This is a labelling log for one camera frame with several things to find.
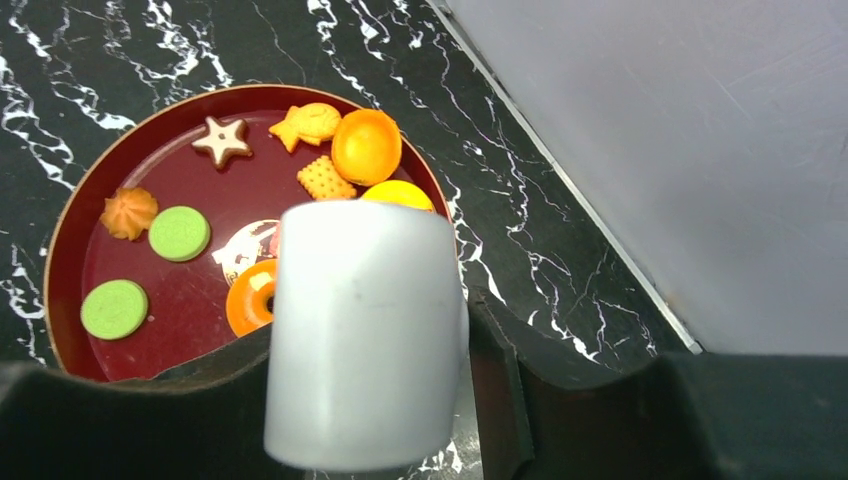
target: white cylinder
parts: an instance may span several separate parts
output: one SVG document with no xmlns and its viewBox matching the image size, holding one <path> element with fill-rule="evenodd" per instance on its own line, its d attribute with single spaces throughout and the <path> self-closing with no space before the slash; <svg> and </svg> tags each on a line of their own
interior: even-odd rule
<svg viewBox="0 0 848 480">
<path fill-rule="evenodd" d="M 287 211 L 266 452 L 333 472 L 435 453 L 450 439 L 467 322 L 444 218 L 365 201 Z"/>
</svg>

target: gray wall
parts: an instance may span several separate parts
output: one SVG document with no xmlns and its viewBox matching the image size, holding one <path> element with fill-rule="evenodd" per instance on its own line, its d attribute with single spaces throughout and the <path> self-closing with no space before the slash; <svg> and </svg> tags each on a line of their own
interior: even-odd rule
<svg viewBox="0 0 848 480">
<path fill-rule="evenodd" d="M 848 353 L 848 1 L 448 3 L 707 350 Z"/>
</svg>

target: red tray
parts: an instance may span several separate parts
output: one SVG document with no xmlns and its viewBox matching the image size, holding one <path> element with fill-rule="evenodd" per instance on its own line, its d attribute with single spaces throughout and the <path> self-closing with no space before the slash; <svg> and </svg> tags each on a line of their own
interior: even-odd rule
<svg viewBox="0 0 848 480">
<path fill-rule="evenodd" d="M 342 115 L 361 108 L 300 87 L 218 90 L 150 117 L 95 162 L 65 206 L 47 257 L 47 328 L 64 370 L 97 381 L 151 378 L 236 339 L 224 309 L 229 284 L 240 270 L 270 258 L 268 243 L 277 219 L 289 207 L 312 200 L 295 174 L 330 154 L 330 142 L 320 147 L 301 142 L 289 154 L 268 133 L 289 107 L 311 102 L 328 103 Z M 245 140 L 253 156 L 234 157 L 224 170 L 216 170 L 208 156 L 190 145 L 201 135 L 207 116 L 247 120 Z M 436 211 L 449 218 L 433 173 L 406 140 L 393 178 L 421 187 Z M 160 211 L 189 205 L 202 212 L 212 226 L 204 253 L 175 264 L 152 251 L 146 233 L 135 242 L 109 236 L 99 222 L 104 199 L 118 187 L 133 186 L 150 191 Z M 83 329 L 82 300 L 97 285 L 116 278 L 144 287 L 150 299 L 147 321 L 122 340 L 98 340 Z"/>
</svg>

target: fish-shaped cookie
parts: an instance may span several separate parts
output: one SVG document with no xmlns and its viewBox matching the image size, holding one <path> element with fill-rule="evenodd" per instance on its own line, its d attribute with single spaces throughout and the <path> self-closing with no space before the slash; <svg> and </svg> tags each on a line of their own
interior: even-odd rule
<svg viewBox="0 0 848 480">
<path fill-rule="evenodd" d="M 289 153 L 300 140 L 318 146 L 333 138 L 342 116 L 332 105 L 310 103 L 302 107 L 291 107 L 286 118 L 268 129 L 279 137 Z"/>
</svg>

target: star-shaped cookie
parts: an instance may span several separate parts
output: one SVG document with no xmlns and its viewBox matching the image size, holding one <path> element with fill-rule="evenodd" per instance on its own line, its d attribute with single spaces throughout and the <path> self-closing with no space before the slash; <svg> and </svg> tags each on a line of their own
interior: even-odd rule
<svg viewBox="0 0 848 480">
<path fill-rule="evenodd" d="M 253 155 L 250 145 L 244 141 L 245 130 L 247 122 L 243 119 L 221 123 L 215 118 L 206 117 L 206 134 L 191 142 L 191 146 L 199 152 L 208 153 L 215 168 L 221 170 L 233 156 Z"/>
</svg>

